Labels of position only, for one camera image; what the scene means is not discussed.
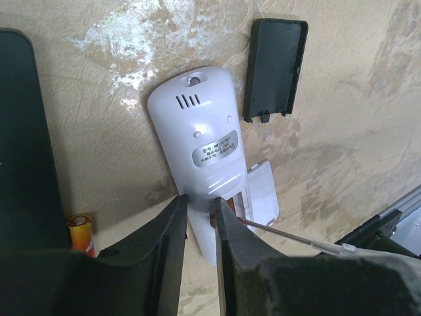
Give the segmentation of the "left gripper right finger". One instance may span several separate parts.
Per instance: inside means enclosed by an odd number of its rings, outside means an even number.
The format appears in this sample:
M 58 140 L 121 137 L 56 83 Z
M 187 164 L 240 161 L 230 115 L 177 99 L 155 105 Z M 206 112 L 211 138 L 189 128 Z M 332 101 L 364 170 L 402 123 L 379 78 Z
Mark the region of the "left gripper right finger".
M 317 242 L 321 253 L 288 257 L 215 201 L 222 315 L 419 315 L 420 260 Z

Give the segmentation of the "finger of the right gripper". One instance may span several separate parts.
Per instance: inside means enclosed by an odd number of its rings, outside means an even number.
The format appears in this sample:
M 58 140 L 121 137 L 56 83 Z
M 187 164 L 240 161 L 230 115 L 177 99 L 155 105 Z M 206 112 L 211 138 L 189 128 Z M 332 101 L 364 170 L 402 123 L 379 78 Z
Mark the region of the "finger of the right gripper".
M 401 218 L 400 210 L 392 210 L 387 215 L 375 215 L 352 232 L 348 233 L 335 244 L 350 244 L 366 250 L 398 253 L 409 257 L 416 254 L 391 239 L 392 233 L 397 231 L 397 223 Z

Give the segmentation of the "black remote control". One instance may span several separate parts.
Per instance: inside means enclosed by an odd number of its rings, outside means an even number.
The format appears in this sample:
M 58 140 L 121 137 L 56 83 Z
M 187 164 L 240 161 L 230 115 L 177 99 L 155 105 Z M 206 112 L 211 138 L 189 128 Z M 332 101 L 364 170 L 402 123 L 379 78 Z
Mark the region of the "black remote control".
M 1 29 L 1 251 L 70 241 L 29 38 Z

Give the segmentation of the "white battery cover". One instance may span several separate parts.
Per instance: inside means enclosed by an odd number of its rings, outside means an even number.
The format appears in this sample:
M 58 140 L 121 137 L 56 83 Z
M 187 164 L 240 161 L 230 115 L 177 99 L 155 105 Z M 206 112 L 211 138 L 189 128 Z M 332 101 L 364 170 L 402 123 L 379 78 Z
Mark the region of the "white battery cover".
M 263 226 L 272 226 L 280 209 L 270 162 L 254 164 L 247 176 L 251 210 L 246 219 Z

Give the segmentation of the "white remote control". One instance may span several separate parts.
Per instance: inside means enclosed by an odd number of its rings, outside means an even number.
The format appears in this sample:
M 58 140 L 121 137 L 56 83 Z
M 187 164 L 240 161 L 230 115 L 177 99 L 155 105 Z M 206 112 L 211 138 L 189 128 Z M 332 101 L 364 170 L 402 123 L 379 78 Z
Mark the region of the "white remote control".
M 199 249 L 216 265 L 215 199 L 238 215 L 253 210 L 232 76 L 221 66 L 185 72 L 157 87 L 147 109 Z

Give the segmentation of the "black battery cover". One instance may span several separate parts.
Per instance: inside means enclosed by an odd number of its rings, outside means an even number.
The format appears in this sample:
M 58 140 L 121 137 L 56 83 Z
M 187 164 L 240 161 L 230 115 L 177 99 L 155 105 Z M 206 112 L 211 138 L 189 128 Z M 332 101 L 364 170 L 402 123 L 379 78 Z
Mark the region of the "black battery cover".
M 259 18 L 251 25 L 243 119 L 270 121 L 293 111 L 309 25 L 304 20 Z

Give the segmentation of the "red orange battery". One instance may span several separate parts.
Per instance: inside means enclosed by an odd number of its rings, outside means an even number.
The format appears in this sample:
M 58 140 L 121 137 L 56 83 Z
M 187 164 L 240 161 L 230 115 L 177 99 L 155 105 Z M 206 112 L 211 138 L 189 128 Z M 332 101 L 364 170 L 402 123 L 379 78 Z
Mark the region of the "red orange battery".
M 68 219 L 66 225 L 70 233 L 72 249 L 95 257 L 91 217 L 85 214 L 74 215 Z

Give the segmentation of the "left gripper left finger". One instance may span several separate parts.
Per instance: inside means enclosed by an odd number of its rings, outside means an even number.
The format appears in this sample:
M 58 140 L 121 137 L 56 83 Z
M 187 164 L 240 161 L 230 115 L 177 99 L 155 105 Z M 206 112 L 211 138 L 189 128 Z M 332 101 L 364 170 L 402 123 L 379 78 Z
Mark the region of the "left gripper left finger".
M 1 256 L 2 315 L 176 315 L 187 229 L 187 198 L 103 249 Z

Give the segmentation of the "clear handle screwdriver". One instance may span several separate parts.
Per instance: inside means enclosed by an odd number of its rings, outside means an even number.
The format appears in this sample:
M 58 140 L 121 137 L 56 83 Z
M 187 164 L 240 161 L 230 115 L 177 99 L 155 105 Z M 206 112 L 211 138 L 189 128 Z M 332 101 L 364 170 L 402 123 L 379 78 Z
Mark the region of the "clear handle screwdriver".
M 254 228 L 261 229 L 265 232 L 269 232 L 271 234 L 275 234 L 275 235 L 287 238 L 289 240 L 293 240 L 295 242 L 304 244 L 306 246 L 310 246 L 318 251 L 321 251 L 323 253 L 327 253 L 330 255 L 345 256 L 345 255 L 355 255 L 358 253 L 357 248 L 349 244 L 337 245 L 337 244 L 331 244 L 328 242 L 321 242 L 317 240 L 309 240 L 306 238 L 302 238 L 300 236 L 290 234 L 288 232 L 277 230 L 275 228 L 271 228 L 271 227 L 253 222 L 253 221 L 249 221 L 247 219 L 243 219 L 241 217 L 238 217 L 237 219 L 243 224 L 246 224 L 247 226 L 252 226 Z

